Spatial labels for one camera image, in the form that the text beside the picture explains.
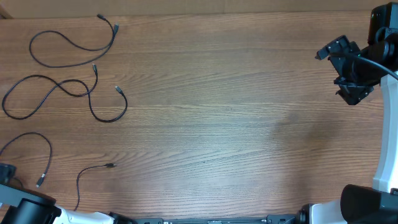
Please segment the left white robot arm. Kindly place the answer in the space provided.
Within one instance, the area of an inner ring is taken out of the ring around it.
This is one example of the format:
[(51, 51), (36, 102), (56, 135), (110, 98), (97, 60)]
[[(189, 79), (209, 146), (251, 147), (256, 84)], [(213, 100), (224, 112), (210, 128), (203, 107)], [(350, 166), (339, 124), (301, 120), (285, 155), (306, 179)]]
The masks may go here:
[(9, 206), (1, 224), (137, 224), (115, 213), (65, 210), (52, 197), (9, 185), (15, 172), (15, 166), (1, 164), (1, 205)]

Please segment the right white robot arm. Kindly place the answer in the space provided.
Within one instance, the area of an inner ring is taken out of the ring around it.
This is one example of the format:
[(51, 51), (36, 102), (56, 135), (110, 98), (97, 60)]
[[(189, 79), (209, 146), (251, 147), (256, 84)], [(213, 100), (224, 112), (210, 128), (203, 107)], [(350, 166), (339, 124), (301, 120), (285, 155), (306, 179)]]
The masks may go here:
[(371, 186), (348, 184), (337, 200), (304, 205), (291, 223), (397, 223), (397, 3), (371, 11), (367, 46), (341, 35), (322, 47), (338, 76), (336, 92), (354, 106), (379, 86), (382, 95), (381, 148)]

